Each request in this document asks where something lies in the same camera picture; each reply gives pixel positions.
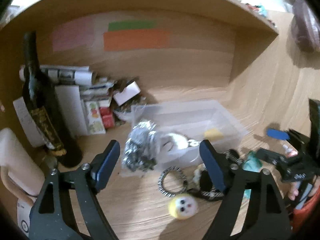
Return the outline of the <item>right hand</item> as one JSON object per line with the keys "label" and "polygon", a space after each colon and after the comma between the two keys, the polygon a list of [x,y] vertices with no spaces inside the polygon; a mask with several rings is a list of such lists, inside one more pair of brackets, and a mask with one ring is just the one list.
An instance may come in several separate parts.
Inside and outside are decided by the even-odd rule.
{"label": "right hand", "polygon": [[[298,182],[295,182],[295,183],[291,184],[291,189],[287,193],[288,198],[290,200],[294,201],[295,198],[298,196],[298,194],[299,194],[298,188],[299,188]],[[308,197],[312,197],[318,191],[318,188],[319,188],[319,176],[316,176],[313,179],[313,188],[310,191]]]}

